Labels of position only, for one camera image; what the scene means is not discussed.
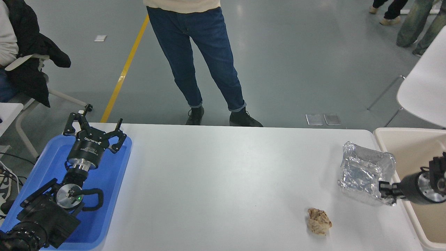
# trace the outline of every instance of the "aluminum foil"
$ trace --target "aluminum foil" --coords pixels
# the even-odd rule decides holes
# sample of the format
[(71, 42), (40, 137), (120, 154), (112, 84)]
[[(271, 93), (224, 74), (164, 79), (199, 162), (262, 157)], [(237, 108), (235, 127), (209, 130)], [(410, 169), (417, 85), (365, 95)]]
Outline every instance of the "aluminum foil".
[(379, 181), (391, 182), (395, 173), (395, 157), (352, 142), (345, 143), (343, 150), (342, 174), (338, 180), (341, 191), (369, 205), (394, 205), (392, 198), (381, 198)]

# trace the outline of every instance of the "pant leg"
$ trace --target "pant leg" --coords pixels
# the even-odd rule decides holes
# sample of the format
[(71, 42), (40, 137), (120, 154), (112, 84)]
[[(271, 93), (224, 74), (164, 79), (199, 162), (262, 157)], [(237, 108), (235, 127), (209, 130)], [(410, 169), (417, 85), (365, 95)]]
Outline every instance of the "pant leg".
[(404, 8), (408, 0), (394, 0), (384, 14), (385, 19), (394, 19), (401, 14), (401, 9)]
[(8, 102), (17, 94), (17, 90), (9, 82), (6, 72), (0, 68), (0, 102)]
[(415, 0), (398, 32), (397, 45), (408, 47), (416, 41), (424, 29), (433, 2), (434, 0)]
[(150, 23), (169, 61), (175, 83), (192, 108), (202, 105), (202, 97), (195, 78), (194, 58), (190, 37), (182, 15), (160, 8), (147, 7)]
[(187, 19), (189, 35), (200, 49), (212, 78), (223, 94), (228, 109), (238, 112), (246, 106), (234, 68), (226, 24), (221, 8), (192, 13)]
[(374, 0), (372, 6), (373, 8), (379, 8), (387, 1), (388, 0)]
[(432, 21), (432, 24), (427, 29), (426, 34), (420, 40), (414, 52), (423, 55), (444, 26), (446, 26), (446, 0), (443, 0), (440, 12), (437, 14), (434, 21)]

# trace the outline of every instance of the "blue tray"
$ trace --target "blue tray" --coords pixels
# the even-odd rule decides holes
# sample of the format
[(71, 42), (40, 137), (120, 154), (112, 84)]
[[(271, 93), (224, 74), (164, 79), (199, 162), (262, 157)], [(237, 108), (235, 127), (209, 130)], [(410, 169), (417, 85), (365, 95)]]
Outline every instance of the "blue tray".
[[(0, 230), (7, 232), (19, 223), (17, 215), (23, 209), (20, 207), (20, 203), (38, 188), (52, 178), (57, 178), (58, 183), (62, 182), (66, 174), (64, 163), (74, 141), (74, 136), (59, 135), (48, 142)], [(110, 140), (110, 144), (116, 142), (116, 137)], [(81, 223), (73, 234), (58, 249), (49, 247), (46, 248), (47, 250), (91, 250), (101, 244), (110, 226), (131, 149), (132, 140), (127, 137), (116, 154), (109, 150), (105, 151), (99, 168), (88, 172), (88, 178), (83, 186), (84, 189), (102, 189), (104, 191), (103, 206), (97, 211), (80, 212), (77, 219)], [(95, 195), (85, 196), (83, 201), (85, 206), (94, 206), (98, 202)]]

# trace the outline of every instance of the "beige container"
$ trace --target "beige container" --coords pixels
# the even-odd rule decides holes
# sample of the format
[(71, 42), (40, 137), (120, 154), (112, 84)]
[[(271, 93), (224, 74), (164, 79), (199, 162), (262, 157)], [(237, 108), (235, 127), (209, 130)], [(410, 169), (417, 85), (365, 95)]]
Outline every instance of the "beige container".
[[(378, 128), (373, 134), (382, 151), (395, 156), (396, 174), (400, 178), (420, 172), (428, 167), (433, 157), (442, 156), (446, 151), (446, 130), (419, 128)], [(417, 205), (403, 203), (421, 244), (426, 250), (446, 251), (446, 203)]]

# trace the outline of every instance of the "black jacket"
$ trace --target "black jacket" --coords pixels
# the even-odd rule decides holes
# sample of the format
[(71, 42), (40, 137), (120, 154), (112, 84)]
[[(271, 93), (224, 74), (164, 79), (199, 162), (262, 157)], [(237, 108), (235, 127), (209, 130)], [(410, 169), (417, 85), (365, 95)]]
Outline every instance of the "black jacket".
[[(40, 34), (36, 13), (24, 0), (3, 0), (9, 9), (9, 20), (17, 37), (19, 54), (23, 57), (34, 53), (49, 55), (58, 67), (71, 66), (70, 58), (49, 38)], [(44, 73), (38, 70), (39, 59), (29, 59), (12, 71), (7, 71), (11, 83), (18, 91), (50, 107), (48, 87)]]

